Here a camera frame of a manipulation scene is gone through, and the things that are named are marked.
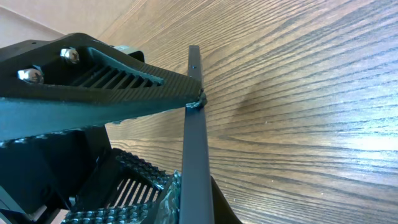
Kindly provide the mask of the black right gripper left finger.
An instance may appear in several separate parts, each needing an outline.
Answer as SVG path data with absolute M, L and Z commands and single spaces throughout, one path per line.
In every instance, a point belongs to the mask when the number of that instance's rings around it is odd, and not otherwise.
M 168 175 L 137 156 L 112 149 L 95 168 L 64 223 L 178 223 L 181 174 Z

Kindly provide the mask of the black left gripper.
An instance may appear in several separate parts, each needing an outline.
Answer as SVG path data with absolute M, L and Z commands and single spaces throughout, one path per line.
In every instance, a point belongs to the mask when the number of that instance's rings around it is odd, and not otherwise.
M 71 208 L 110 149 L 104 126 L 1 143 L 1 220 L 38 223 Z

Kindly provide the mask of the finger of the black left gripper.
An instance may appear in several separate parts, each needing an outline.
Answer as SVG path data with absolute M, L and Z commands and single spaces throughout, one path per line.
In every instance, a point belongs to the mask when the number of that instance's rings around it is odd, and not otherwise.
M 1 140 L 102 126 L 198 105 L 201 81 L 74 33 L 1 49 Z

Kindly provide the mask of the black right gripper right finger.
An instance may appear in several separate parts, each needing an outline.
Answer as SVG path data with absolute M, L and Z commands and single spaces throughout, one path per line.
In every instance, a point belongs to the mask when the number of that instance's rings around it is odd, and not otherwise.
M 229 206 L 213 177 L 211 177 L 211 189 L 215 224 L 242 224 Z

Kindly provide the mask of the blue Galaxy smartphone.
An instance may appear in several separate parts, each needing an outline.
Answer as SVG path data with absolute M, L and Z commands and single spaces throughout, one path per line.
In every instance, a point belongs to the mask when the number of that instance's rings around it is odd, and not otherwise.
M 180 223 L 215 222 L 200 48 L 189 46 L 188 76 L 199 82 L 198 99 L 185 108 Z

